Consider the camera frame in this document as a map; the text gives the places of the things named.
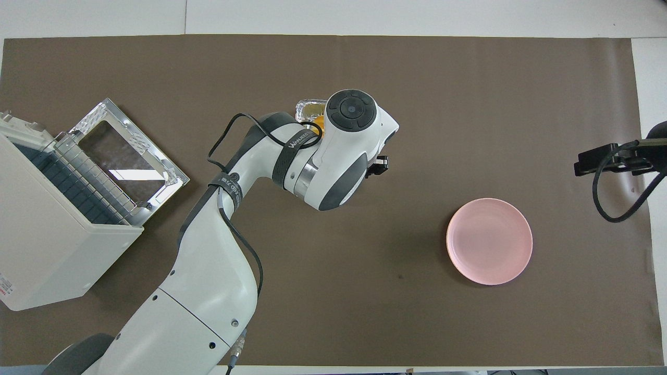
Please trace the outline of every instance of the circular button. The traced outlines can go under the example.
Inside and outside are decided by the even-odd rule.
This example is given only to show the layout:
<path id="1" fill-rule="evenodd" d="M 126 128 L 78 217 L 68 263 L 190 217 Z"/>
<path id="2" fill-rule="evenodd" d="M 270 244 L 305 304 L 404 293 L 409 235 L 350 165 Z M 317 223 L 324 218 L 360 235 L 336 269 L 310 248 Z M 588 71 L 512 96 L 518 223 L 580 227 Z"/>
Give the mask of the circular button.
<path id="1" fill-rule="evenodd" d="M 356 97 L 349 97 L 340 104 L 340 113 L 348 119 L 355 119 L 364 114 L 364 103 Z"/>

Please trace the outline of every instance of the cable connector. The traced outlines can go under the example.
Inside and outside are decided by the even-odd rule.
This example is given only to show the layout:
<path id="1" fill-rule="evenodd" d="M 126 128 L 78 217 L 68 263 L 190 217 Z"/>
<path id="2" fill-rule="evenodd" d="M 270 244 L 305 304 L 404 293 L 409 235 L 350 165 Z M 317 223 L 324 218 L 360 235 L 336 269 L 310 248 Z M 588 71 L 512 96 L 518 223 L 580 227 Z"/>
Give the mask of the cable connector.
<path id="1" fill-rule="evenodd" d="M 227 365 L 227 374 L 231 372 L 231 369 L 236 366 L 236 361 L 239 360 L 239 357 L 241 356 L 241 351 L 243 351 L 243 346 L 245 345 L 245 334 L 247 333 L 248 329 L 244 329 L 243 332 L 241 332 L 241 335 L 239 338 L 236 339 L 236 342 L 234 345 L 231 346 L 231 349 L 229 349 L 229 352 L 231 353 L 231 358 L 229 359 L 229 364 Z"/>

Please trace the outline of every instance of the pink plate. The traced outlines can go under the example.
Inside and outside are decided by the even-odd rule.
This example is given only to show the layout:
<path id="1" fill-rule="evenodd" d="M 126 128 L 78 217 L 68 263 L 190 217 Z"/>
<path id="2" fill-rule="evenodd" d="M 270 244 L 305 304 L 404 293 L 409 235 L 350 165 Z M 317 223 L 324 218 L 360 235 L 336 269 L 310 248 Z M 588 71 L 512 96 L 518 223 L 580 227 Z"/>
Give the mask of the pink plate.
<path id="1" fill-rule="evenodd" d="M 506 283 L 528 265 L 533 235 L 526 218 L 495 198 L 466 203 L 447 227 L 447 253 L 465 277 L 485 285 Z"/>

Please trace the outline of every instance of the white tile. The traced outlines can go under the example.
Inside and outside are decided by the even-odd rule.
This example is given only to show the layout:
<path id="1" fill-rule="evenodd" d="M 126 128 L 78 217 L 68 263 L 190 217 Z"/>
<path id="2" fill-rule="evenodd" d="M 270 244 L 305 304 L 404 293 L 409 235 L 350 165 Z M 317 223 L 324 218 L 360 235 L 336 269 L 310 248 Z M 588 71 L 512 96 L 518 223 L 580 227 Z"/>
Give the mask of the white tile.
<path id="1" fill-rule="evenodd" d="M 186 33 L 667 37 L 667 5 L 627 0 L 188 0 Z"/>
<path id="2" fill-rule="evenodd" d="M 639 118 L 642 136 L 667 121 L 667 38 L 633 39 L 632 55 L 637 79 Z M 655 173 L 647 173 L 646 185 Z M 662 325 L 662 352 L 667 358 L 667 181 L 663 181 L 648 198 L 651 215 L 653 267 L 658 290 L 658 309 Z"/>
<path id="3" fill-rule="evenodd" d="M 0 17 L 0 45 L 6 38 L 182 34 L 185 0 L 0 0 Z"/>

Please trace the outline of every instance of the black velcro strap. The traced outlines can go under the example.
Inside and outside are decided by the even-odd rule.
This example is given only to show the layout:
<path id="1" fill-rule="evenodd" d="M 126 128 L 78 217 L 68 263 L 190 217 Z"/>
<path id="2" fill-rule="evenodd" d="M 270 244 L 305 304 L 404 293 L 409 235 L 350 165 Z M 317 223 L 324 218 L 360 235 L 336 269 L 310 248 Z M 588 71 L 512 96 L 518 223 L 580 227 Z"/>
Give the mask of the black velcro strap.
<path id="1" fill-rule="evenodd" d="M 239 207 L 241 200 L 243 200 L 241 186 L 225 172 L 220 172 L 211 180 L 211 182 L 209 182 L 209 186 L 219 186 L 222 190 L 227 192 L 231 197 L 231 200 L 234 202 L 234 210 Z"/>
<path id="2" fill-rule="evenodd" d="M 317 134 L 310 129 L 303 129 L 298 131 L 285 143 L 282 151 L 280 151 L 280 155 L 278 155 L 278 160 L 276 160 L 275 166 L 273 167 L 272 180 L 276 185 L 283 189 L 285 188 L 285 176 L 287 175 L 289 166 L 294 161 L 299 149 L 313 137 L 317 137 Z"/>

